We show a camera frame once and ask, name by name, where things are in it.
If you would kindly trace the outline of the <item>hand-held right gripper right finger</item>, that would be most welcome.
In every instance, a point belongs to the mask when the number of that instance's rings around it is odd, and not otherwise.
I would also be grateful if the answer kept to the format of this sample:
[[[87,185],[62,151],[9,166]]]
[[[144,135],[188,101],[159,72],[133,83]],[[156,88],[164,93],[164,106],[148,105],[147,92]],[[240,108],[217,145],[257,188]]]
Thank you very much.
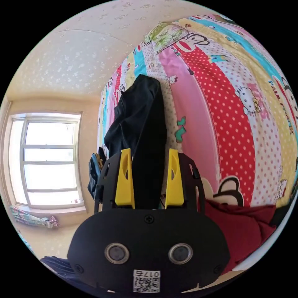
[[[180,170],[179,154],[169,149],[165,209],[181,207],[184,204],[183,184]]]

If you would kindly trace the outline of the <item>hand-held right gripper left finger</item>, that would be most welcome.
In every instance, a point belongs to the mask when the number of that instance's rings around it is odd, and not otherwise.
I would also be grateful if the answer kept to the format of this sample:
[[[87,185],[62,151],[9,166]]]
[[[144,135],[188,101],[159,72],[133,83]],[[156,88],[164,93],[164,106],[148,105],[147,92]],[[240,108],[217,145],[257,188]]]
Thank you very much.
[[[115,204],[117,207],[135,208],[131,149],[121,151]]]

